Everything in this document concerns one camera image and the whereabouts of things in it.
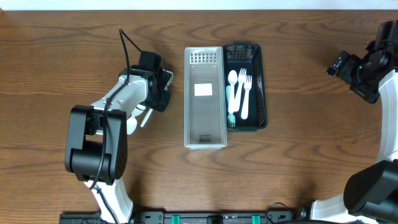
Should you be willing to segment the mint green plastic fork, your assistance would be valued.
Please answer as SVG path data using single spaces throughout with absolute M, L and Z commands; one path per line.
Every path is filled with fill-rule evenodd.
M 230 86 L 230 85 L 227 85 L 227 86 L 226 86 L 226 100 L 227 100 L 227 106 L 229 106 L 229 100 L 230 100 L 229 94 L 230 94 L 230 91 L 231 91 L 231 86 Z M 229 126 L 230 128 L 234 128 L 234 127 L 235 127 L 235 124 L 236 124 L 236 118 L 235 118 L 234 114 L 228 113 L 227 120 L 228 120 L 228 126 Z

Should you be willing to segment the white plastic toddler spoon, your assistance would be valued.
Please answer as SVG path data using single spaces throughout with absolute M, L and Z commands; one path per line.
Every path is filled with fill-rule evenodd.
M 234 113 L 234 86 L 238 81 L 238 74 L 235 70 L 232 70 L 228 74 L 228 82 L 230 86 L 229 92 L 229 103 L 228 103 L 228 113 Z

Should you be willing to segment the white plastic fork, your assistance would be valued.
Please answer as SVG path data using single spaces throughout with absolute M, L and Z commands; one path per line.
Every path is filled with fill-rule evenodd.
M 244 99 L 243 99 L 243 107 L 241 110 L 241 118 L 247 119 L 248 118 L 248 111 L 249 111 L 249 92 L 252 87 L 252 76 L 247 75 L 246 81 L 244 83 Z
M 238 75 L 238 89 L 237 89 L 236 96 L 234 99 L 234 112 L 239 111 L 242 89 L 243 89 L 243 85 L 244 85 L 245 81 L 246 81 L 246 69 L 242 68 L 242 69 L 240 69 L 239 75 Z

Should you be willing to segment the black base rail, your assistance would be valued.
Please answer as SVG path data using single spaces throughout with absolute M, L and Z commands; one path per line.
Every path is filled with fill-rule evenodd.
M 238 213 L 171 213 L 162 211 L 133 211 L 129 223 L 133 224 L 269 224 L 287 222 L 292 220 L 310 218 L 311 205 L 306 203 L 304 206 L 288 208 L 281 204 L 272 204 L 265 212 L 238 212 Z

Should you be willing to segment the white disposable spoon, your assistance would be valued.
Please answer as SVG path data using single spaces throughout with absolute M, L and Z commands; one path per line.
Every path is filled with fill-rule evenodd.
M 142 122 L 140 124 L 140 127 L 143 128 L 147 124 L 147 122 L 148 122 L 149 118 L 151 117 L 152 113 L 153 113 L 153 109 L 152 108 L 148 109 L 146 115 L 144 116 L 144 118 L 143 118 L 143 120 L 142 120 Z
M 137 128 L 137 119 L 135 116 L 130 116 L 126 120 L 126 130 L 127 134 L 132 134 Z

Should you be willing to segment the dark green plastic basket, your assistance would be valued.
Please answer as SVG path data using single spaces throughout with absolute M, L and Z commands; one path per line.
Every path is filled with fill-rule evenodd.
M 231 71 L 239 73 L 245 69 L 251 76 L 252 85 L 248 93 L 248 117 L 242 119 L 241 111 L 234 113 L 234 120 L 227 120 L 231 131 L 257 131 L 268 125 L 266 109 L 266 91 L 264 70 L 262 66 L 261 47 L 250 43 L 237 43 L 223 47 L 225 85 L 229 85 L 228 75 Z

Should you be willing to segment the white label sticker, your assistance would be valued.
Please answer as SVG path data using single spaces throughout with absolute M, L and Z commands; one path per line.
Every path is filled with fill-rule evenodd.
M 212 96 L 213 89 L 211 83 L 197 83 L 194 84 L 195 96 Z

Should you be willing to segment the clear plastic basket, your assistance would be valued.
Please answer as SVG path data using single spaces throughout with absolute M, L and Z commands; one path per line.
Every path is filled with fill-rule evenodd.
M 194 84 L 211 83 L 212 96 L 195 96 Z M 222 47 L 187 47 L 184 64 L 184 146 L 221 149 L 227 145 Z

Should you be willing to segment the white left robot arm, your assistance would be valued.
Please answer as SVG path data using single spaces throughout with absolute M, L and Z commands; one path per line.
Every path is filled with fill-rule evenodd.
M 137 116 L 163 112 L 170 101 L 173 73 L 160 55 L 143 51 L 139 63 L 123 70 L 115 86 L 89 106 L 70 112 L 65 168 L 93 193 L 97 213 L 61 214 L 60 223 L 137 223 L 134 203 L 127 195 L 123 173 L 127 137 L 137 128 Z

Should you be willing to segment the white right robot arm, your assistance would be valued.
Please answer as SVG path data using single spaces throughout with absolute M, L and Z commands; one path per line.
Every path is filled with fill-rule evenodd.
M 397 223 L 397 21 L 383 22 L 367 54 L 342 51 L 326 74 L 364 101 L 382 102 L 381 144 L 374 165 L 352 175 L 341 195 L 315 200 L 299 217 L 330 223 Z

